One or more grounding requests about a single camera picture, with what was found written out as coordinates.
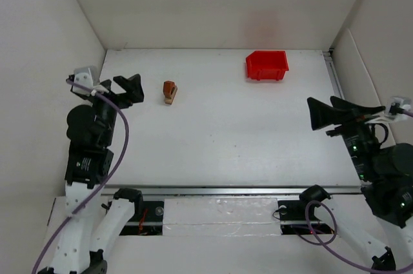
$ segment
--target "orange object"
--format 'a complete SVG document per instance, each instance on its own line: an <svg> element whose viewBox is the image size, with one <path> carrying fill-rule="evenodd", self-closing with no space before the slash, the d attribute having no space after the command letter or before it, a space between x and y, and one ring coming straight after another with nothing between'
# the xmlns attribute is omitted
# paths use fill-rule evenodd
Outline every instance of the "orange object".
<svg viewBox="0 0 413 274"><path fill-rule="evenodd" d="M247 57L247 77L260 81L280 81L288 71L287 55L282 50L256 50Z"/></svg>
<svg viewBox="0 0 413 274"><path fill-rule="evenodd" d="M165 96L165 103L172 104L175 99L178 87L172 81L165 81L163 83L163 95Z"/></svg>

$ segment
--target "cable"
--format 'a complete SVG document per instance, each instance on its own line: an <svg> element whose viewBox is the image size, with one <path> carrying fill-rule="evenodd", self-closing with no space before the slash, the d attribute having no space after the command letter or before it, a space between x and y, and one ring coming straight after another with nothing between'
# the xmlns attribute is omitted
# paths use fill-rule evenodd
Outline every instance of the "cable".
<svg viewBox="0 0 413 274"><path fill-rule="evenodd" d="M407 116L409 116L409 117L413 117L413 112L403 110L402 113L405 114L405 115L407 115Z"/></svg>
<svg viewBox="0 0 413 274"><path fill-rule="evenodd" d="M139 232L137 233L138 235L141 234L142 230L143 230L143 223L145 222L146 219L146 215L148 213L149 209L145 209L145 211L143 212L143 216L141 218L141 220L139 221Z"/></svg>
<svg viewBox="0 0 413 274"><path fill-rule="evenodd" d="M381 126L381 127L383 128L383 130L385 131L385 137L384 137L384 139L380 142L380 146L381 146L381 145L383 145L383 143L384 143L385 141L387 141L387 139L388 139L388 128L386 127L385 124L381 124L381 123L379 123L379 124L371 124L370 127L371 127L371 130L372 130L372 133L373 133L374 136L376 136L376 125Z"/></svg>
<svg viewBox="0 0 413 274"><path fill-rule="evenodd" d="M274 213L272 213L272 216L273 216L273 218L281 221L281 218L275 216L275 214L278 213L278 211L279 211L279 210L276 210ZM308 227L296 226L296 225L293 225L293 226L290 226L290 227L292 228L292 230L294 231L294 233L295 233L301 240L303 240L304 242L307 242L307 243L309 243L309 244L311 244L311 245L315 245L315 246L321 246L320 243L312 242L311 240L307 240L306 238L304 238L301 234L299 234L299 233L296 231L296 229L310 230ZM319 234L326 234L326 233L322 232L321 230L318 230L318 229L315 229L315 228L314 228L314 230L315 230L316 232L318 232ZM337 233L333 232L332 238L329 239L329 240L326 242L326 245L330 244L336 237L337 237Z"/></svg>
<svg viewBox="0 0 413 274"><path fill-rule="evenodd" d="M333 256L335 256L336 258L338 258L339 260L347 263L350 266L353 266L357 269L360 269L362 271L366 271L369 273L374 273L374 274L401 274L407 271L410 271L413 269L413 263L409 264L408 266L406 266L403 269L397 269L396 271L380 271L378 269L371 269L371 268L367 268L365 266L360 266L359 264L356 264L355 262L352 262L348 259L346 259L345 257L339 255L338 253L336 253L334 250L332 250L331 248L329 248L326 244L326 242L323 242L320 237L318 236L318 234L316 233L315 229L311 226L311 220L310 220L310 207L313 204L318 204L321 205L322 207L324 207L328 213L331 216L331 219L333 220L333 225L334 225L334 233L337 234L337 221L336 218L334 217L333 213L331 212L331 210L327 207L327 205L325 205L324 203L321 203L319 201L310 201L307 206L305 207L305 220L307 222L307 226L308 228L312 231L313 236L316 238L316 240L329 252L331 253Z"/></svg>
<svg viewBox="0 0 413 274"><path fill-rule="evenodd" d="M83 89L84 91L90 92L92 93L93 89L89 89L85 86L76 84L74 82L72 82L70 79L66 80L66 83L68 83L69 85L78 87L80 89ZM75 210L72 212L73 215L79 213L84 207L85 205L92 200L92 198L97 195L97 193L99 191L101 191L103 189L103 187L105 187L105 184L110 180L110 178L113 176L113 174L116 172L116 170L118 169L119 165L121 164L122 160L123 160L123 156L125 156L126 153L126 148L128 147L128 142L129 142L129 124L128 121L125 117L125 115L123 114L123 112L121 111L120 108L117 107L116 104L114 104L111 100L109 100L108 98L106 98L104 95L101 95L99 92L95 93L95 96L98 97L99 99L101 99L102 101L104 101L105 103L109 104L122 118L123 123L125 124L125 141L123 143L123 147L121 150L121 154L119 155L118 160L116 161L114 168L112 169L112 171L110 171L110 173L108 174L107 178L105 178L103 180L103 182L85 199L83 200L79 206L77 208L75 208ZM70 219L72 219L71 217L66 217L66 219L61 223L61 225L56 229L56 231L54 231L54 233L52 234L52 236L50 237L50 239L47 241L46 245L44 246L44 248L42 249L39 257L37 258L33 270L32 270L32 274L36 274L36 271L40 265L40 262L42 261L43 257L45 256L47 250L49 249L50 245L52 245L53 241L55 240L55 238L59 235L59 233L62 231L62 229L68 224L68 222L70 221Z"/></svg>

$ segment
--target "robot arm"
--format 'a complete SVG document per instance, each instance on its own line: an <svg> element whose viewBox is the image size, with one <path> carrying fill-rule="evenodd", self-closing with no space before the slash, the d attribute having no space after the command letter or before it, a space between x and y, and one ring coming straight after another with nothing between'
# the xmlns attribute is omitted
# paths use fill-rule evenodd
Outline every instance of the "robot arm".
<svg viewBox="0 0 413 274"><path fill-rule="evenodd" d="M119 190L106 217L92 235L100 207L100 191L109 179L108 171L113 158L108 147L112 143L116 110L109 103L122 109L144 99L139 74L129 79L121 76L114 78L126 91L120 94L110 90L111 81L99 83L96 75L92 67L87 67L75 70L75 74L69 77L74 84L72 92L92 105L76 106L67 117L66 134L71 142L65 175L66 225L61 230L50 266L41 270L40 274L105 274L105 259L115 239L126 222L142 208L140 191ZM105 98L98 99L94 91L102 92ZM80 208L79 205L93 194Z"/></svg>
<svg viewBox="0 0 413 274"><path fill-rule="evenodd" d="M367 266L373 260L373 269L404 268L413 261L413 146L396 144L381 148L383 142L377 140L371 125L405 119L410 99L393 97L388 108L365 108L337 97L330 100L333 107L308 98L312 129L338 125L327 131L327 135L343 137L359 178L368 182L361 192L385 231L391 250L351 221L321 187L315 185L307 189L300 199L305 204L319 201L327 206L337 222L336 232ZM375 115L382 111L386 111L384 117ZM317 218L333 227L332 217L325 209L312 207L311 210Z"/></svg>

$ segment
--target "red storage bin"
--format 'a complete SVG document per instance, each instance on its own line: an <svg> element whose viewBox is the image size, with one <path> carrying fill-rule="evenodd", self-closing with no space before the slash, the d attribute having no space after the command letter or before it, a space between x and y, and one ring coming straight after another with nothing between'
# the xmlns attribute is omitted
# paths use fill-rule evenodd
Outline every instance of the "red storage bin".
<svg viewBox="0 0 413 274"><path fill-rule="evenodd" d="M287 55L282 50L256 50L247 57L247 77L260 81L280 81L288 71Z"/></svg>

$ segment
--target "screw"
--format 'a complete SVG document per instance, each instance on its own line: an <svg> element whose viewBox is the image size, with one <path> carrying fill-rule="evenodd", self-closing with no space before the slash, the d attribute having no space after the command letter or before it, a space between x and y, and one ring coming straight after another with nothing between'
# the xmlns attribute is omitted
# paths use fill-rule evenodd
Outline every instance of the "screw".
<svg viewBox="0 0 413 274"><path fill-rule="evenodd" d="M155 215L157 215L157 216L162 216L163 215L163 207L162 206L158 206L155 209Z"/></svg>
<svg viewBox="0 0 413 274"><path fill-rule="evenodd" d="M285 215L285 214L287 214L287 207L286 207L285 205L281 205L281 206L278 208L278 212L279 212L280 215Z"/></svg>

